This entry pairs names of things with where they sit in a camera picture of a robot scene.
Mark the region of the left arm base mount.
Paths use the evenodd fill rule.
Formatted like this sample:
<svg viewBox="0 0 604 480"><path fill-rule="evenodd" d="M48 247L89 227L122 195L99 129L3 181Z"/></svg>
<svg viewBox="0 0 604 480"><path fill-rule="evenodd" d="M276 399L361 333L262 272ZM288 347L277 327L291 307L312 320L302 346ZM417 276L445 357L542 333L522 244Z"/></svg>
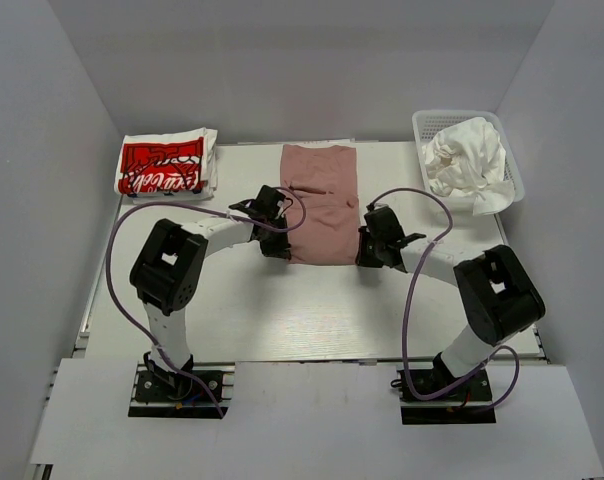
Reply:
<svg viewBox="0 0 604 480"><path fill-rule="evenodd" d="M233 395L235 367L196 364L191 374L200 378L211 391L222 413L205 389L191 378L174 371L154 372L150 353L137 365L128 408L130 418L215 419L221 420Z"/></svg>

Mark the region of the red white t shirt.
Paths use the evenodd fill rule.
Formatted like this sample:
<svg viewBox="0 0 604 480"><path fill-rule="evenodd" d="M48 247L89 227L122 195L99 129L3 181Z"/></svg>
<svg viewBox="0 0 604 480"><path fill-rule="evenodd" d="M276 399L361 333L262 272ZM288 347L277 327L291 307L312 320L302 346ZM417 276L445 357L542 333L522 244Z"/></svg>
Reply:
<svg viewBox="0 0 604 480"><path fill-rule="evenodd" d="M131 198L191 195L211 198L218 187L218 131L211 128L126 135L115 171L114 191Z"/></svg>

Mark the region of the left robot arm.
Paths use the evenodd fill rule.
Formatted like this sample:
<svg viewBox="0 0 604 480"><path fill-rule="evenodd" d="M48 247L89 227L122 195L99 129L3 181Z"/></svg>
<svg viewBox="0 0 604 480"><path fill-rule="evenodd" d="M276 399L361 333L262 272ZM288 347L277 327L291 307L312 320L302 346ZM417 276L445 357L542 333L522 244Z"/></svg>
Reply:
<svg viewBox="0 0 604 480"><path fill-rule="evenodd" d="M207 257L256 241L263 256L289 260L286 195L266 185L255 199L230 206L241 215L210 215L195 223L161 219L134 262L130 283L142 301L151 335L157 340L144 363L160 373L159 387L181 399L193 387L193 356L186 339L185 310L195 295Z"/></svg>

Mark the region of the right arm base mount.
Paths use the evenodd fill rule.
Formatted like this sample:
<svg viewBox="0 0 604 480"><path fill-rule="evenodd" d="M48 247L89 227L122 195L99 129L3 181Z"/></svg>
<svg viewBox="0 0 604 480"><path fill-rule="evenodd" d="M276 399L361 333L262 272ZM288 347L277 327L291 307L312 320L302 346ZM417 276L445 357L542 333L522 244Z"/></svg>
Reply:
<svg viewBox="0 0 604 480"><path fill-rule="evenodd" d="M481 370L465 383L431 400L418 399L408 388L399 368L390 389L399 397L402 424L405 426L495 424L493 392L488 374Z"/></svg>

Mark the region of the pink printed t shirt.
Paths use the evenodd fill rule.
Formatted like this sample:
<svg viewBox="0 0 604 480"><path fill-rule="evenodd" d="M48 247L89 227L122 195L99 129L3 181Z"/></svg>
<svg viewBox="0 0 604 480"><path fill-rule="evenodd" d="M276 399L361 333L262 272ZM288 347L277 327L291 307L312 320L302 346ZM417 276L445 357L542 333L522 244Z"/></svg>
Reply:
<svg viewBox="0 0 604 480"><path fill-rule="evenodd" d="M341 145L306 148L286 144L280 183L298 196L286 213L289 224L301 224L288 233L291 262L353 265L360 227L357 151Z"/></svg>

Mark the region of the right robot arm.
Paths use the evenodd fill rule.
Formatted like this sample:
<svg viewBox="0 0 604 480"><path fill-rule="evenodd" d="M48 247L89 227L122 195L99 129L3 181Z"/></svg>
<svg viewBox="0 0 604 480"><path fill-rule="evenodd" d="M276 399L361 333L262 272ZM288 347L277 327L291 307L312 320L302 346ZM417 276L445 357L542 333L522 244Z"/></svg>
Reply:
<svg viewBox="0 0 604 480"><path fill-rule="evenodd" d="M459 397L470 385L471 372L545 316L544 301L511 247L470 250L442 238L408 235L388 206L369 206L364 221L356 264L409 274L408 303L422 276L458 291L466 326L433 360L433 384L441 396Z"/></svg>

